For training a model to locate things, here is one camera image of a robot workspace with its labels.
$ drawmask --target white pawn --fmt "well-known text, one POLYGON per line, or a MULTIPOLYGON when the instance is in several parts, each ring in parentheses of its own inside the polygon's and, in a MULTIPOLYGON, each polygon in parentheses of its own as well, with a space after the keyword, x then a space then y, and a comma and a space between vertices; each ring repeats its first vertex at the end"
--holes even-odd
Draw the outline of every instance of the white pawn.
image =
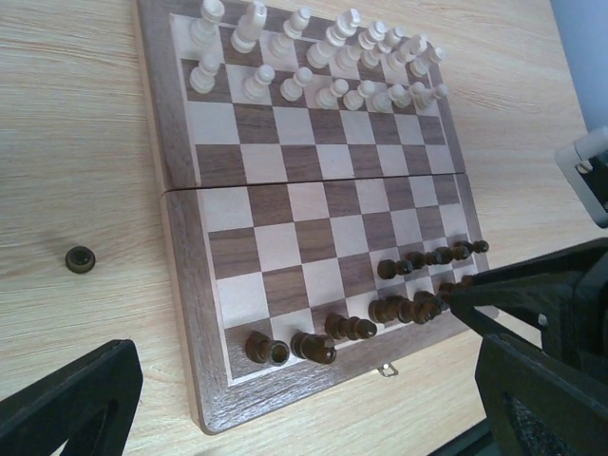
POLYGON ((258 0, 247 7, 247 12, 240 16, 237 28, 230 37, 230 42, 237 52, 248 54, 254 49, 264 30, 267 14, 266 6, 258 0))
POLYGON ((325 67, 337 48, 342 48, 346 39, 357 32, 361 16, 356 9, 349 9, 340 14, 335 23, 325 30, 323 41, 313 44, 306 52, 308 63, 313 68, 325 67))
POLYGON ((447 85, 439 84, 434 88, 423 87, 416 93, 414 103, 419 109, 427 109, 431 107, 435 100, 441 100, 447 96, 447 85))
POLYGON ((217 24, 221 21, 225 12, 223 4, 219 0, 203 0, 200 5, 200 19, 190 25, 190 37, 192 42, 207 48, 216 36, 217 24))
POLYGON ((304 87, 313 79, 313 72, 305 66, 298 68, 294 77, 281 84, 281 95, 288 102, 294 102, 304 93, 304 87))
POLYGON ((427 50, 426 37, 422 35, 412 36, 387 58, 387 64, 395 71, 399 71, 404 68, 407 62, 410 62, 425 50, 427 50))
POLYGON ((344 96, 344 106, 351 111, 356 111, 373 94, 374 90, 375 85, 372 81, 363 81, 356 90, 351 90, 344 96))
POLYGON ((338 98, 349 90, 349 83, 344 79, 336 79, 329 87, 324 87, 316 92, 316 103, 323 109, 338 107, 338 98))
POLYGON ((270 65, 262 65, 253 76, 245 80, 243 93, 250 100, 256 101, 264 96, 267 87, 275 78, 275 71, 270 65))
POLYGON ((301 8, 283 23, 283 32, 273 35, 268 43, 268 50, 277 58, 285 57, 292 47, 294 40, 302 36, 302 31, 311 21, 311 11, 301 8))
POLYGON ((432 64, 439 64, 445 58, 446 52, 442 48, 429 46, 426 52, 409 63, 409 70, 417 78, 422 78, 432 64))
POLYGON ((357 43, 354 46, 342 47, 338 50, 335 62, 340 68, 347 71, 357 65, 364 51, 375 48, 376 44, 382 41, 386 34, 387 26, 384 22, 372 22, 367 30, 359 33, 357 43))
POLYGON ((199 65, 190 72, 190 86, 198 93, 209 93, 216 84, 219 58, 215 54, 204 54, 199 65))
POLYGON ((397 46, 403 37, 406 36, 406 31, 401 27, 395 27, 389 30, 385 35, 384 40, 376 45, 372 50, 366 50, 361 56, 361 62, 364 67, 372 69, 380 63, 382 54, 388 54, 397 46))

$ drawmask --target dark square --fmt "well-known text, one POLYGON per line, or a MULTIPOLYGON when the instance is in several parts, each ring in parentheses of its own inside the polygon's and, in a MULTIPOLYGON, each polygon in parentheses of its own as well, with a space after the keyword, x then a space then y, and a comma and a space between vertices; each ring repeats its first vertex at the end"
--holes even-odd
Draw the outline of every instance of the dark square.
POLYGON ((278 144, 272 106, 235 104, 234 107, 241 144, 278 144))
POLYGON ((301 266, 262 273, 262 277, 270 316, 289 314, 308 307, 301 266))
POLYGON ((412 176, 430 174, 426 147, 423 145, 404 145, 403 153, 406 156, 408 171, 412 176))
POLYGON ((425 144, 445 144, 444 130, 438 117, 418 116, 425 144))
POLYGON ((384 179, 384 188, 387 190, 391 211, 401 211, 415 207, 408 178, 386 178, 384 179))
POLYGON ((439 206, 419 207, 416 209, 422 240, 444 238, 446 231, 441 220, 439 206))
POLYGON ((209 233, 216 279, 261 271, 253 228, 209 233))
POLYGON ((278 225, 294 221, 287 185, 247 187, 254 226, 278 225))
POLYGON ((344 284, 344 296, 351 297, 376 289, 370 254, 344 256, 338 259, 344 284))
POLYGON ((245 185, 245 167, 238 145, 197 144, 200 183, 203 187, 245 185))
POLYGON ((359 197, 354 180, 323 182, 330 217, 356 216, 361 214, 359 197))
POLYGON ((365 226, 365 237, 371 252, 397 246, 390 212, 364 214, 363 226, 365 226))
POLYGON ((358 179, 382 177, 382 166, 375 145, 349 145, 354 176, 358 179))
POLYGON ((297 221, 295 233, 303 263, 336 257, 332 225, 328 218, 297 221))
POLYGON ((334 302, 328 302, 320 306, 311 307, 311 314, 313 315, 313 326, 315 334, 325 334, 325 322, 330 314, 338 314, 349 317, 349 311, 346 307, 346 299, 338 299, 334 302))
POLYGON ((224 62, 228 65, 241 65, 243 67, 257 68, 264 64, 262 59, 262 51, 259 48, 259 40, 253 50, 247 54, 241 54, 232 47, 230 37, 232 36, 233 28, 220 27, 219 37, 221 38, 221 46, 224 50, 224 62))
POLYGON ((183 69, 183 82, 186 87, 186 99, 190 102, 209 102, 209 103, 231 103, 232 98, 230 97, 230 88, 228 87, 228 74, 226 73, 226 66, 221 64, 219 66, 218 74, 216 75, 216 83, 213 86, 213 90, 209 93, 198 93, 190 85, 190 73, 194 68, 198 66, 199 62, 196 60, 181 60, 181 67, 183 69))
POLYGON ((400 144, 399 132, 394 114, 384 112, 370 113, 371 129, 376 144, 400 144))
POLYGON ((270 318, 246 323, 224 330, 226 335, 226 346, 228 348, 228 360, 232 371, 232 378, 239 378, 250 373, 268 369, 267 364, 258 364, 250 360, 245 354, 245 344, 253 331, 262 333, 270 338, 273 337, 273 329, 270 318))
POLYGON ((288 182, 322 181, 319 155, 314 145, 281 145, 288 182))
POLYGON ((437 201, 439 204, 457 204, 460 202, 458 198, 458 189, 456 181, 452 175, 437 175, 433 176, 435 183, 435 193, 437 193, 437 201))
POLYGON ((346 144, 342 117, 337 109, 310 109, 316 144, 346 144))

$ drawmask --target wooden chessboard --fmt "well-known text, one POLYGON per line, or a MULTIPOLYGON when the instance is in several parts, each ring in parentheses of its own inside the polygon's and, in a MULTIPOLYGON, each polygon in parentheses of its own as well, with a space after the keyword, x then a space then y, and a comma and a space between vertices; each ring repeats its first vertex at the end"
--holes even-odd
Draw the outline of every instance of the wooden chessboard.
POLYGON ((205 95, 189 84, 200 58, 189 26, 200 0, 138 0, 136 30, 152 148, 193 416, 216 433, 421 350, 464 329, 449 313, 418 326, 378 325, 369 340, 337 344, 319 366, 292 355, 280 367, 251 362, 244 343, 259 331, 287 343, 323 333, 330 312, 368 317, 376 297, 436 291, 487 268, 485 256, 380 279, 381 259, 428 251, 481 231, 447 100, 378 113, 319 109, 316 91, 336 78, 391 84, 442 82, 439 68, 414 78, 382 62, 345 72, 313 70, 304 96, 285 101, 280 83, 331 21, 313 17, 284 59, 267 49, 291 11, 268 8, 249 54, 230 45, 247 3, 225 2, 211 46, 221 68, 205 95), (262 64, 276 78, 253 103, 242 83, 262 64))

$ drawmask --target chess pawn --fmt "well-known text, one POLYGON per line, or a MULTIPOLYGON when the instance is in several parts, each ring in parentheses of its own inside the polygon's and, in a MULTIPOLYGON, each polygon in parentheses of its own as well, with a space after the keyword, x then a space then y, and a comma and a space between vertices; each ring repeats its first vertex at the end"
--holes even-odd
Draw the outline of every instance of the chess pawn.
POLYGON ((340 68, 347 71, 357 64, 364 51, 372 50, 377 43, 382 41, 386 33, 387 26, 384 22, 372 22, 368 29, 359 33, 357 43, 354 46, 342 47, 338 50, 335 62, 340 68))
POLYGON ((417 78, 427 74, 432 64, 439 64, 446 58, 446 53, 440 47, 429 46, 425 52, 409 62, 409 71, 417 78))
POLYGON ((342 48, 346 39, 357 32, 361 16, 356 9, 349 9, 340 14, 335 23, 325 30, 323 41, 315 43, 308 48, 306 58, 313 68, 322 68, 332 58, 336 48, 342 48))
POLYGON ((251 52, 256 46, 266 24, 266 6, 256 0, 247 7, 247 12, 238 19, 237 28, 230 37, 233 48, 241 54, 251 52))
POLYGON ((329 87, 324 87, 316 92, 316 103, 323 109, 338 107, 338 98, 349 90, 349 83, 344 79, 336 79, 329 87))
POLYGON ((406 31, 401 27, 390 29, 372 50, 366 50, 361 55, 361 63, 364 67, 372 69, 378 66, 382 54, 388 54, 406 36, 406 31))
POLYGON ((365 100, 373 95, 375 85, 372 81, 363 81, 356 90, 351 90, 344 96, 344 106, 350 111, 359 109, 365 100))
POLYGON ((288 78, 281 84, 281 95, 288 102, 294 102, 304 93, 304 87, 313 79, 313 72, 303 66, 298 68, 292 78, 288 78))
POLYGON ((291 17, 283 23, 283 32, 273 35, 268 43, 268 50, 277 58, 285 57, 292 47, 294 40, 302 36, 308 23, 311 21, 311 11, 308 8, 301 8, 295 11, 291 17))
POLYGON ((245 80, 243 93, 250 100, 256 101, 266 93, 268 85, 275 78, 275 71, 270 65, 260 66, 253 76, 245 80))
POLYGON ((387 64, 395 71, 399 71, 407 62, 413 60, 414 56, 422 54, 425 50, 427 50, 427 39, 422 35, 412 36, 387 58, 387 64))
POLYGON ((190 72, 190 86, 198 93, 209 93, 216 84, 219 58, 214 54, 204 54, 197 67, 190 72))
POLYGON ((200 19, 190 26, 190 37, 195 45, 207 48, 211 44, 216 36, 216 25, 221 21, 224 12, 225 8, 219 0, 203 0, 200 5, 200 19))

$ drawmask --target wooden table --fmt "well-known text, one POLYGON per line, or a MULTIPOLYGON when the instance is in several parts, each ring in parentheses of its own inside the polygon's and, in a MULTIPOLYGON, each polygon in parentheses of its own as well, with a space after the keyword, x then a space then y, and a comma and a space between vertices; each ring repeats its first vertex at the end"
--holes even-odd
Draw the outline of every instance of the wooden table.
MULTIPOLYGON (((273 0, 295 9, 305 4, 273 0)), ((493 267, 601 235, 554 164, 584 133, 544 0, 340 0, 426 32, 493 267)), ((471 332, 216 437, 188 414, 128 0, 9 0, 0 15, 0 398, 113 338, 144 385, 127 454, 427 454, 483 418, 471 332), (82 243, 98 265, 63 266, 82 243)))

